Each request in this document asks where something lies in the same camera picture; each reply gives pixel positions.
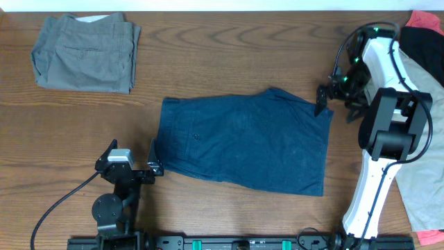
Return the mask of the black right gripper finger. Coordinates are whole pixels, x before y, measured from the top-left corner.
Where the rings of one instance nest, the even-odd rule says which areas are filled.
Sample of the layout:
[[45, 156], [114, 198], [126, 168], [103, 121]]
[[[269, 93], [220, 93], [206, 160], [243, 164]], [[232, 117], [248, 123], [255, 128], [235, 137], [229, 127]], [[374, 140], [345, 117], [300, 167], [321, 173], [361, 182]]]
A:
[[314, 116], [319, 116], [327, 107], [327, 88], [324, 85], [319, 85], [316, 90], [316, 107]]
[[347, 106], [349, 109], [348, 116], [346, 117], [347, 123], [351, 123], [356, 119], [363, 117], [366, 114], [366, 106], [358, 103], [351, 103]]

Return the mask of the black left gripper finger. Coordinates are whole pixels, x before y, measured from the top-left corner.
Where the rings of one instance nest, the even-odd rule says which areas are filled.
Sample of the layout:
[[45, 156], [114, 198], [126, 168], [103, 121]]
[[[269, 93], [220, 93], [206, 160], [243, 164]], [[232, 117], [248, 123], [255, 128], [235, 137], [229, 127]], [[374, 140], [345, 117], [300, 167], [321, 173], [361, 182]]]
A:
[[150, 167], [150, 169], [151, 169], [151, 171], [152, 171], [154, 176], [163, 176], [164, 175], [164, 168], [162, 166], [162, 163], [158, 159], [158, 156], [157, 156], [157, 153], [156, 153], [156, 140], [155, 140], [155, 138], [151, 139], [147, 164]]
[[108, 168], [108, 166], [110, 165], [108, 156], [110, 155], [111, 151], [116, 148], [117, 148], [117, 140], [113, 139], [108, 148], [101, 154], [99, 159], [96, 161], [94, 167], [96, 171], [105, 171]]

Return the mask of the blue shorts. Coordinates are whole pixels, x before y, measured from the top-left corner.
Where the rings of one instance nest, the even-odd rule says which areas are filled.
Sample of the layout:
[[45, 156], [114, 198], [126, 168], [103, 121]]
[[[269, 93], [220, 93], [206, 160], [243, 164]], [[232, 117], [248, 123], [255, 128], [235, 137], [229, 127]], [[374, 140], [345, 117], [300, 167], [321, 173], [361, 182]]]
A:
[[167, 170], [267, 192], [323, 195], [333, 112], [284, 90], [162, 103], [156, 151]]

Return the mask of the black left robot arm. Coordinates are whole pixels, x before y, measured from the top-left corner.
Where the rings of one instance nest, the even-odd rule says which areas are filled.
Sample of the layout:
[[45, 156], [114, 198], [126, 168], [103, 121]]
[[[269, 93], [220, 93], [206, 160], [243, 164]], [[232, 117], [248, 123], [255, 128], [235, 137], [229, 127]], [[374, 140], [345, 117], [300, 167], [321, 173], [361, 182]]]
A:
[[114, 191], [101, 195], [92, 206], [97, 224], [98, 249], [151, 249], [152, 240], [135, 230], [141, 187], [154, 184], [164, 175], [164, 167], [155, 151], [153, 138], [145, 170], [134, 168], [135, 161], [129, 149], [120, 149], [117, 140], [103, 152], [95, 164], [101, 178], [114, 185]]

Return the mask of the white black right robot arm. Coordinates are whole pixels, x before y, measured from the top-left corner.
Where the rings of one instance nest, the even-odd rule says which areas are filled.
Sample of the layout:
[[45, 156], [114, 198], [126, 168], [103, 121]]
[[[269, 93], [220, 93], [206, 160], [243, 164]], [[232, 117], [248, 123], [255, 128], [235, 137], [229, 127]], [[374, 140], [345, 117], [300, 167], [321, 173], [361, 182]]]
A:
[[328, 100], [342, 100], [347, 121], [360, 118], [361, 173], [342, 224], [356, 243], [377, 237], [389, 188], [401, 166], [419, 160], [433, 137], [432, 96], [413, 84], [399, 52], [400, 27], [392, 22], [360, 26], [343, 41], [350, 68], [334, 63], [329, 81], [316, 90], [315, 116]]

